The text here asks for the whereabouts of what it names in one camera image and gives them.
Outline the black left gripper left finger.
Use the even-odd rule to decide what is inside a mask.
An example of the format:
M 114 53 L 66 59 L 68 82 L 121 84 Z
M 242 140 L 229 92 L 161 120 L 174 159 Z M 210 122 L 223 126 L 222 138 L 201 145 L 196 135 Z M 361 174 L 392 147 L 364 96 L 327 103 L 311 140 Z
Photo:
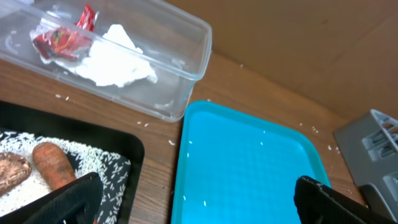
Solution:
M 101 205 L 103 183 L 96 172 L 1 217 L 1 224 L 94 223 Z

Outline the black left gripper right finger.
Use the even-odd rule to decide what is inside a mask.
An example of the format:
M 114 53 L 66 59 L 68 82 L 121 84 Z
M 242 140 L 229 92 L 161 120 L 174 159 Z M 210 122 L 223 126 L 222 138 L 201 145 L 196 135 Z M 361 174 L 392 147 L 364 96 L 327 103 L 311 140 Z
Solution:
M 302 224 L 397 224 L 306 175 L 296 181 L 294 204 Z

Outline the orange carrot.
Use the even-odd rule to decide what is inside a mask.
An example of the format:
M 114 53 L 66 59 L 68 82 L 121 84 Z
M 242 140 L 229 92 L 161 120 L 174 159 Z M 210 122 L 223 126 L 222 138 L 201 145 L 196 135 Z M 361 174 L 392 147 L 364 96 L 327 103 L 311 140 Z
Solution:
M 65 153 L 54 143 L 42 142 L 32 151 L 33 162 L 51 190 L 57 190 L 76 180 Z

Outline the pile of rice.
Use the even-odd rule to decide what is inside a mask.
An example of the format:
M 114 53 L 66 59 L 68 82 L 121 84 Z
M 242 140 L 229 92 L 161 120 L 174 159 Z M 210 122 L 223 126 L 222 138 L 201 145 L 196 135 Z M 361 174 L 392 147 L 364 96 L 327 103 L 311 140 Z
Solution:
M 34 147 L 42 142 L 54 143 L 66 154 L 76 177 L 80 178 L 89 172 L 99 174 L 103 183 L 103 195 L 96 220 L 98 223 L 116 223 L 131 168 L 129 159 L 116 152 L 106 152 L 75 141 L 16 131 L 1 131 L 1 152 L 13 152 L 27 159 L 32 171 L 25 181 L 1 196 L 1 216 L 52 191 L 37 170 L 32 158 Z

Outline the brown food scrap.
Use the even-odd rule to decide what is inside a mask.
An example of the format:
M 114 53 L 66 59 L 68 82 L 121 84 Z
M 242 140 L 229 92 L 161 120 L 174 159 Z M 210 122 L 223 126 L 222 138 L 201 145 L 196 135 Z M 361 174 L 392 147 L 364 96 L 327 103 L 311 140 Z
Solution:
M 1 153 L 1 195 L 25 181 L 32 172 L 30 162 L 12 152 Z

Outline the white napkin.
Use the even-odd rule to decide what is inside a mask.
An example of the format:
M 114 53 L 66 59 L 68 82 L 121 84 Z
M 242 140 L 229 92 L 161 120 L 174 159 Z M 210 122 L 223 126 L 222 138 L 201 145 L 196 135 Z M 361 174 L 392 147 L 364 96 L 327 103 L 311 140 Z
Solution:
M 80 61 L 57 59 L 54 62 L 75 75 L 93 81 L 97 86 L 116 85 L 122 88 L 141 79 L 152 83 L 158 81 L 148 61 L 98 40 L 93 42 L 88 56 Z

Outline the red snack wrapper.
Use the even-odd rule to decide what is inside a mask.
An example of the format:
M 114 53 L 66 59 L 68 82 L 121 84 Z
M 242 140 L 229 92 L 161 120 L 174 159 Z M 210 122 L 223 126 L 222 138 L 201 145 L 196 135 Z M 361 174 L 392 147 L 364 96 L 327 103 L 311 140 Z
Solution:
M 44 60 L 66 59 L 77 61 L 84 57 L 92 39 L 66 27 L 39 25 L 30 33 L 32 44 Z

